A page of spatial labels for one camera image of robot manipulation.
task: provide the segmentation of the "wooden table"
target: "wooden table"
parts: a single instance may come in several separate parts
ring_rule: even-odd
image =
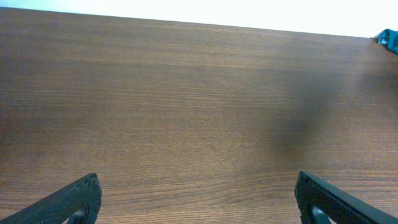
[[[0,9],[0,218],[81,176],[97,223],[298,223],[307,170],[398,216],[372,39]]]

